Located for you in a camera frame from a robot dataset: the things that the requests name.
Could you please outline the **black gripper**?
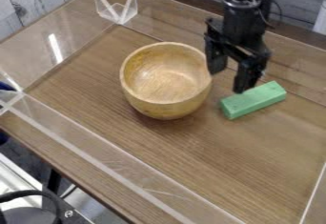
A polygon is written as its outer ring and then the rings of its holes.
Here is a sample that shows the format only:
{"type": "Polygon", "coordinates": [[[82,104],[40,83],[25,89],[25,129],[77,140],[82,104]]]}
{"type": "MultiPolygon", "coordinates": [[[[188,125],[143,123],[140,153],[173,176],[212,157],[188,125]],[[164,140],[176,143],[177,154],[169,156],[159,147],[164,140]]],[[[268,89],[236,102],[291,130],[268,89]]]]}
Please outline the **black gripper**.
{"type": "Polygon", "coordinates": [[[237,62],[232,91],[243,93],[262,77],[270,58],[262,36],[268,26],[271,0],[223,0],[224,18],[205,19],[204,54],[211,75],[223,71],[228,58],[237,62]]]}

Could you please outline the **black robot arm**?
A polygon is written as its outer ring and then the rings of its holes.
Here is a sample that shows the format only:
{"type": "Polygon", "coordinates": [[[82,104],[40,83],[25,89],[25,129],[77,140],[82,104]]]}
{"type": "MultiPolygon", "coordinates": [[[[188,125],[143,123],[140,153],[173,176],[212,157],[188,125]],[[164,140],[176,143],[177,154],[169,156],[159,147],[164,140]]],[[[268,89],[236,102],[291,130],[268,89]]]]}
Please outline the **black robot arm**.
{"type": "Polygon", "coordinates": [[[266,70],[271,51],[263,42],[274,0],[223,0],[223,22],[205,19],[204,55],[211,75],[223,71],[231,58],[237,64],[232,91],[251,89],[266,70]]]}

